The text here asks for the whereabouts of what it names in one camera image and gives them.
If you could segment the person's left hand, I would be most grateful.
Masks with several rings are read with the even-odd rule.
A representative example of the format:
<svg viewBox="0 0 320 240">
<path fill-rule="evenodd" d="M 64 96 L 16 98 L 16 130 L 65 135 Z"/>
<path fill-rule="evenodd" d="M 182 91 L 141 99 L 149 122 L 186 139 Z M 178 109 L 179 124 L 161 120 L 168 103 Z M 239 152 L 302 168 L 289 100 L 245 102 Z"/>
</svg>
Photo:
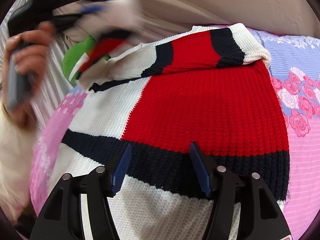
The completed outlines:
<svg viewBox="0 0 320 240">
<path fill-rule="evenodd" d="M 36 126 L 36 118 L 30 101 L 38 93 L 44 80 L 49 46 L 55 38 L 55 34 L 55 28 L 50 22 L 42 22 L 36 30 L 23 32 L 7 40 L 3 57 L 2 101 L 9 120 L 19 128 L 31 129 Z M 10 60 L 15 63 L 18 74 L 33 76 L 31 96 L 12 110 L 7 107 L 7 79 Z"/>
</svg>

